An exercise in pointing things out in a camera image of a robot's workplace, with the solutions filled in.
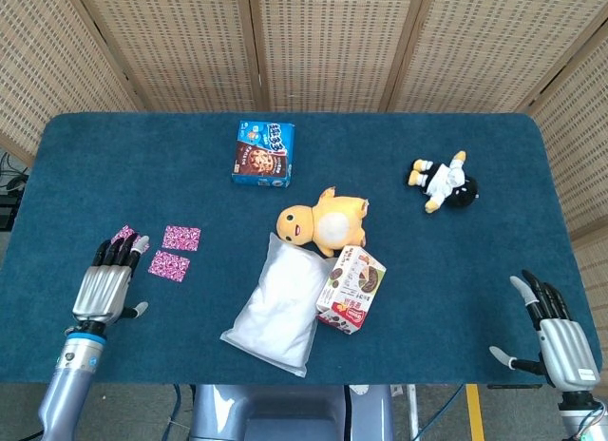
black and white plush toy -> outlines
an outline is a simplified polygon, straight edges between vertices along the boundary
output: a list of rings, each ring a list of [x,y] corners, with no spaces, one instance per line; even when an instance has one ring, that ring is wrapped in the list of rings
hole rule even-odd
[[[463,170],[465,159],[466,153],[459,151],[449,166],[422,159],[412,163],[407,182],[420,186],[430,197],[425,203],[427,213],[438,210],[444,201],[452,206],[469,206],[479,197],[477,182]]]

plush doll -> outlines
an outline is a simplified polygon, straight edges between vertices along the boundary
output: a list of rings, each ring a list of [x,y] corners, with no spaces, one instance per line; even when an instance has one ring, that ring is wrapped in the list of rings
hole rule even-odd
[[[438,210],[444,201],[452,206],[469,206],[479,197],[477,182],[463,170],[465,159],[466,153],[459,151],[449,167],[422,159],[413,162],[407,182],[410,186],[420,186],[430,197],[425,203],[427,213]]]
[[[328,258],[347,244],[365,246],[361,227],[369,202],[356,197],[336,197],[335,187],[326,189],[317,205],[295,205],[281,212],[276,231],[282,240],[302,245],[314,241]]]

wicker panel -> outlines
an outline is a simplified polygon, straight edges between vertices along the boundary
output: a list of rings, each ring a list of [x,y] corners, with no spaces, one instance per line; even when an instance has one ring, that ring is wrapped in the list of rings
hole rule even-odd
[[[31,163],[61,112],[134,103],[69,0],[0,0],[0,144]]]
[[[237,0],[84,1],[153,107],[254,109]]]
[[[608,217],[608,30],[532,117],[541,128],[568,228]]]
[[[378,111],[410,0],[259,0],[273,110]]]
[[[432,0],[397,110],[512,111],[608,0]]]
[[[575,253],[598,329],[604,363],[608,363],[608,237],[582,246]],[[608,368],[604,368],[600,393],[608,394]]]

yellow floor tape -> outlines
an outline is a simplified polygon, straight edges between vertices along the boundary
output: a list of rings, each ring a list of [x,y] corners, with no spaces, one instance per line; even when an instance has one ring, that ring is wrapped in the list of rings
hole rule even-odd
[[[484,422],[482,408],[479,405],[479,390],[477,384],[466,384],[466,404],[468,419],[471,423],[471,440],[484,441]]]

blue table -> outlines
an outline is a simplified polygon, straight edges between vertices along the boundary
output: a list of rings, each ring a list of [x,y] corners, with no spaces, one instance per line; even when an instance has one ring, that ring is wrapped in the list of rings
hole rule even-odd
[[[238,122],[295,124],[287,189],[236,185]],[[412,160],[467,152],[470,207],[427,215],[404,186]],[[255,288],[277,214],[328,186],[366,197],[370,253],[388,268],[364,328],[319,326],[305,379],[219,341]],[[47,381],[98,244],[130,224],[150,236],[127,302],[144,317],[108,331],[98,379],[336,384],[536,383],[500,365],[497,344],[538,353],[508,277],[529,268],[563,291],[600,364],[542,138],[518,114],[78,113],[45,131],[0,275],[0,380]],[[146,272],[167,224],[202,229],[183,283]]]

